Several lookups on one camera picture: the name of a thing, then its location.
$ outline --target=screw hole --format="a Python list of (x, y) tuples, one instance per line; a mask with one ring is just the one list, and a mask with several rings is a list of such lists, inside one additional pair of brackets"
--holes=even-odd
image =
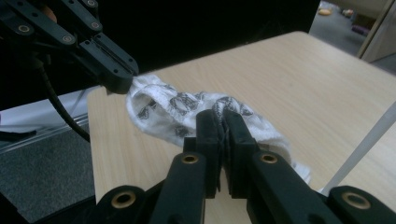
[(182, 161), (184, 163), (192, 164), (192, 163), (198, 162), (198, 157), (194, 156), (194, 155), (187, 155), (187, 156), (183, 157)]
[(276, 163), (277, 162), (277, 157), (270, 155), (270, 154), (263, 154), (261, 159), (263, 162), (266, 162), (266, 163)]
[(348, 203), (349, 205), (355, 208), (369, 209), (371, 207), (370, 202), (366, 198), (364, 198), (363, 196), (357, 193), (353, 193), (350, 191), (344, 192), (342, 194), (342, 198), (346, 203)]
[(126, 208), (134, 203), (136, 195), (132, 191), (118, 193), (111, 200), (111, 205), (115, 208)]

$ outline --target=light wood surface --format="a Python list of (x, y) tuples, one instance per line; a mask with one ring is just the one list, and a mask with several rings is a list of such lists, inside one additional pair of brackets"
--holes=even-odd
[[(154, 71), (179, 91), (224, 92), (251, 106), (290, 141), (292, 157), (323, 188), (396, 100), (396, 77), (304, 33), (292, 33)], [(125, 96), (88, 96), (96, 199), (120, 185), (149, 189), (181, 148), (141, 133)], [(396, 127), (343, 181), (396, 210)], [(227, 189), (206, 200), (205, 223), (249, 223)]]

